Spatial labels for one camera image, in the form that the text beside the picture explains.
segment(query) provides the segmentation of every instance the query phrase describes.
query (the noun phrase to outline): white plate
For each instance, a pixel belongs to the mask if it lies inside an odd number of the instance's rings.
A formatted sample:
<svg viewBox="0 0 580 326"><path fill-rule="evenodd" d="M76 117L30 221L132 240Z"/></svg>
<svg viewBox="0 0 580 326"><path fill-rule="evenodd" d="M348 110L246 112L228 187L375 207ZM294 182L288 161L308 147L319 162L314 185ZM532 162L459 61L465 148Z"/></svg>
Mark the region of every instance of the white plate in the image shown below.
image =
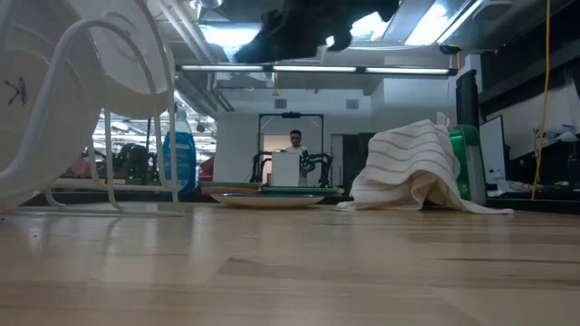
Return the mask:
<svg viewBox="0 0 580 326"><path fill-rule="evenodd" d="M246 208L300 208L310 206L323 200L319 196L268 196L268 195L240 195L225 194L212 195L214 199L222 204Z"/></svg>
<svg viewBox="0 0 580 326"><path fill-rule="evenodd" d="M0 53L0 170L14 159L49 61L64 31L79 17L62 1L22 0ZM102 108L102 68L88 34L78 39L59 78L46 129L30 167L0 184L0 210L43 190L92 139Z"/></svg>
<svg viewBox="0 0 580 326"><path fill-rule="evenodd" d="M121 27L137 44L147 60L157 87L156 109L151 107L149 86L145 74L129 46L119 37L102 29L91 30L101 64L106 73L105 105L114 113L129 118L148 118L161 114L168 108L169 96L167 79L161 55L169 60L171 76L175 74L173 55L168 46L161 54L153 28L149 10L141 11L135 0L66 0L85 19L102 19Z"/></svg>

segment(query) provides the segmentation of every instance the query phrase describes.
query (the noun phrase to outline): wooden table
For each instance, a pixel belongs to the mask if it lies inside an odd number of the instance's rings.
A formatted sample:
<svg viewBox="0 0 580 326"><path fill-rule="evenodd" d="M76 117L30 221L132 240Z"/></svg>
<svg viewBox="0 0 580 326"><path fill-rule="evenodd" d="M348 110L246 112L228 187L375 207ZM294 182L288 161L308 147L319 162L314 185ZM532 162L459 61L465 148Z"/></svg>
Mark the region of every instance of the wooden table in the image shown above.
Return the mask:
<svg viewBox="0 0 580 326"><path fill-rule="evenodd" d="M578 216L189 207L184 218L4 216L0 323L580 322Z"/></svg>

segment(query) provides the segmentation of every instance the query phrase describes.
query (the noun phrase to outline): plastic bottle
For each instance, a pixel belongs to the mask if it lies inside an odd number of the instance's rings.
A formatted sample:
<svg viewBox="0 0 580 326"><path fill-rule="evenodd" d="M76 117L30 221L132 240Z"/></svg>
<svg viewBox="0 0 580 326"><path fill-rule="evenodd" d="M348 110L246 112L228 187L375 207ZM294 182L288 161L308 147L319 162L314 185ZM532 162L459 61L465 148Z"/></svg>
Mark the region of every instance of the plastic bottle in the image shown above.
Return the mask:
<svg viewBox="0 0 580 326"><path fill-rule="evenodd" d="M175 143L177 149L178 168L178 191L181 195L186 195L196 188L197 156L196 144L193 133L188 124L188 114L184 109L178 109L175 121ZM163 142L163 160L165 163L165 176L171 180L171 165L169 151L169 132Z"/></svg>

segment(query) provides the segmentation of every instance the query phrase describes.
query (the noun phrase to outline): striped towel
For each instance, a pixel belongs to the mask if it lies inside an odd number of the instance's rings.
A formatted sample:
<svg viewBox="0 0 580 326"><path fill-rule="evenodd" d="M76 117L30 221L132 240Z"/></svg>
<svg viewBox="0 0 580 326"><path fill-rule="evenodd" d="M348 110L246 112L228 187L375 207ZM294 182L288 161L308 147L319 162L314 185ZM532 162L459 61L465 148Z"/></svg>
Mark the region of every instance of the striped towel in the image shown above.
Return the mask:
<svg viewBox="0 0 580 326"><path fill-rule="evenodd" d="M429 199L469 213L513 214L511 209L490 209L461 199L450 121L441 113L437 118L437 124L423 120L376 134L369 142L366 167L353 182L354 201L337 209L420 210Z"/></svg>

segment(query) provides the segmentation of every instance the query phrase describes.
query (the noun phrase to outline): dish rack wire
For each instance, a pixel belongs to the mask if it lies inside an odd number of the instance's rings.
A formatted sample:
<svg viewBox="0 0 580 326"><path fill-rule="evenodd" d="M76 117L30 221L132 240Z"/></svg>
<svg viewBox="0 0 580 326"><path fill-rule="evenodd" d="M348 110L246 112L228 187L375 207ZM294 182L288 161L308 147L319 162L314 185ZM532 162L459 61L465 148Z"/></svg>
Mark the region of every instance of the dish rack wire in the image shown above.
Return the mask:
<svg viewBox="0 0 580 326"><path fill-rule="evenodd" d="M15 16L16 2L18 0L3 0L0 2L0 53L4 52L6 36L8 35L8 30L10 29L12 19ZM44 190L44 195L50 206L20 206L16 210L28 211L28 212L59 212L59 213L74 213L74 214L98 214L98 215L128 215L128 216L184 216L184 211L179 205L178 190L177 190L177 160L176 160L176 139L175 139L175 108L173 105L173 79L169 69L169 61L165 51L165 46L161 40L161 35L159 30L155 25L153 17L149 13L149 9L143 2L143 0L134 0L140 10L145 14L147 20L150 24L151 30L154 33L157 45L159 47L159 53L163 61L165 78L168 85L168 101L167 106L169 110L169 152L170 152L170 173L171 181L167 179L165 175L165 162L163 155L163 144L161 143L161 124L160 124L160 113L153 117L155 133L158 135L156 137L156 144L158 149L158 166L159 166L159 180L161 186L139 186L139 185L115 185L113 183L113 172L112 172L112 140L111 140L111 111L108 108L104 109L104 120L105 120L105 142L106 142L106 162L107 162L107 183L104 184L97 174L97 164L95 159L94 145L92 142L92 137L88 141L88 153L89 153L89 164L91 167L91 178L93 185L67 185L63 183L52 183L49 187ZM19 172L21 168L25 167L25 162L29 160L33 154L34 144L43 134L46 127L46 121L50 114L50 103L51 98L56 87L56 82L60 77L61 72L64 70L64 64L68 57L68 52L73 47L74 41L83 33L91 28L104 28L117 34L134 52L142 70L145 73L145 78L150 90L151 96L156 94L156 86L153 81L153 76L151 70L145 57L140 52L138 46L132 41L131 37L128 36L119 26L105 22L103 20L92 20L84 19L73 25L71 25L60 38L58 44L56 45L53 56L50 61L50 66L48 72L44 76L43 85L39 91L38 98L34 104L32 115L28 122L28 127L24 133L24 137L18 152L12 161L12 163L0 171L0 182L2 179ZM151 100L151 105L155 106L155 101ZM67 187L76 189L98 189L107 191L109 201L114 209L99 209L99 208L71 208L66 204L59 203L54 199L52 188L54 187ZM154 191L154 192L170 192L175 209L171 211L143 211L143 210L130 210L122 206L115 198L115 190L133 190L133 191Z"/></svg>

